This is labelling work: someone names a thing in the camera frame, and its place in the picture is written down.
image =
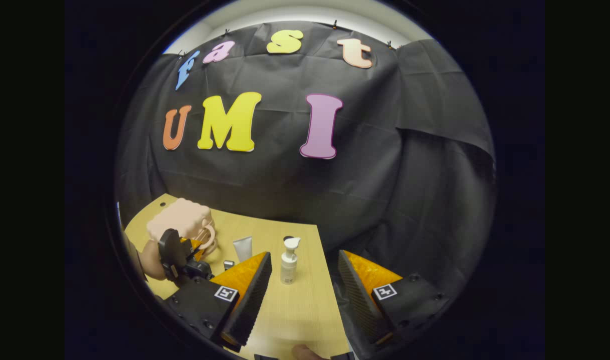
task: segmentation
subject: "black backdrop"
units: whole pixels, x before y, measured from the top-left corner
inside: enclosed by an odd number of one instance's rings
[[[499,182],[492,234],[474,276],[408,352],[424,358],[542,356],[543,10],[525,3],[392,5],[426,27],[469,76],[490,119]],[[134,91],[133,82],[124,87],[126,80],[154,41],[194,6],[65,5],[65,207],[72,216],[65,226],[67,357],[191,351],[153,321],[120,281],[119,264],[103,241],[99,194],[113,170],[108,159],[117,143],[115,105]],[[214,7],[207,2],[203,9]],[[194,20],[187,18],[181,28]],[[142,68],[152,61],[143,60]]]

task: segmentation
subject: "foam letter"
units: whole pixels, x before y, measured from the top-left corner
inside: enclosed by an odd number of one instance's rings
[[[193,53],[193,55],[191,55],[190,58],[187,59],[187,61],[181,66],[181,68],[178,69],[178,84],[176,85],[177,90],[179,87],[181,87],[181,85],[184,83],[184,81],[189,77],[189,74],[187,73],[187,71],[190,70],[191,67],[193,66],[193,59],[195,57],[197,57],[198,54],[200,54],[200,50]]]
[[[331,159],[336,156],[332,146],[336,111],[343,102],[334,96],[323,93],[310,93],[307,102],[311,107],[307,142],[300,146],[300,155],[307,158]]]
[[[181,107],[181,119],[178,121],[178,130],[176,130],[176,136],[172,137],[172,124],[174,123],[174,116],[176,116],[176,109],[169,110],[165,115],[165,130],[163,131],[163,146],[167,150],[175,150],[183,141],[184,125],[187,121],[187,113],[191,110],[191,105],[185,105]]]
[[[271,43],[267,44],[267,51],[270,53],[289,54],[300,49],[300,41],[303,33],[300,30],[280,30],[271,35]]]
[[[229,50],[234,47],[233,41],[225,41],[224,43],[219,43],[216,47],[212,48],[212,52],[207,54],[202,62],[207,64],[211,62],[219,62],[229,55]]]
[[[211,140],[211,132],[214,133],[214,141],[220,149],[231,129],[231,137],[227,141],[227,148],[232,151],[252,151],[252,118],[256,104],[261,100],[261,94],[257,92],[243,92],[238,95],[229,112],[225,114],[220,96],[208,97],[202,102],[205,108],[205,117],[202,121],[202,134],[198,141],[199,149],[211,149],[214,142]]]
[[[371,51],[369,46],[362,45],[357,38],[340,39],[336,43],[343,46],[343,59],[347,64],[356,68],[371,68],[371,60],[362,58],[363,51]]]

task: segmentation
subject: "white tube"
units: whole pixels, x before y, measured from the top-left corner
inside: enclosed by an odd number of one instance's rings
[[[234,241],[234,248],[236,248],[239,263],[249,259],[252,257],[252,237],[248,236]]]

